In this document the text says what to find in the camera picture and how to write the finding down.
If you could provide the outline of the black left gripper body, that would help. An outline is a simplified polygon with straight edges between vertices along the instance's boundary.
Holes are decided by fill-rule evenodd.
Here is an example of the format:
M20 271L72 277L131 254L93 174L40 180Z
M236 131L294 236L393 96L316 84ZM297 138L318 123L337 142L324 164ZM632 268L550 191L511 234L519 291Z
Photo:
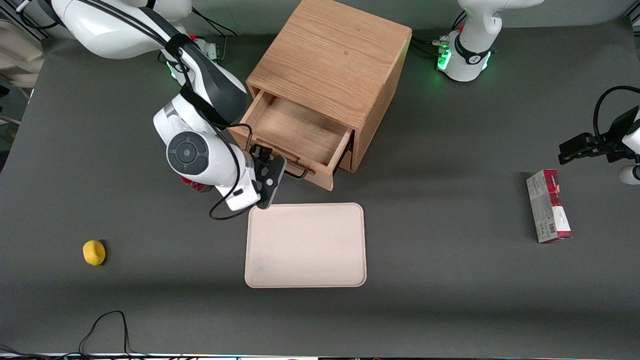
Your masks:
M623 143L623 138L629 133L639 130L639 108L634 107L616 117L608 131L603 135L606 146L606 161L614 163L623 159L639 163L639 150L633 150Z

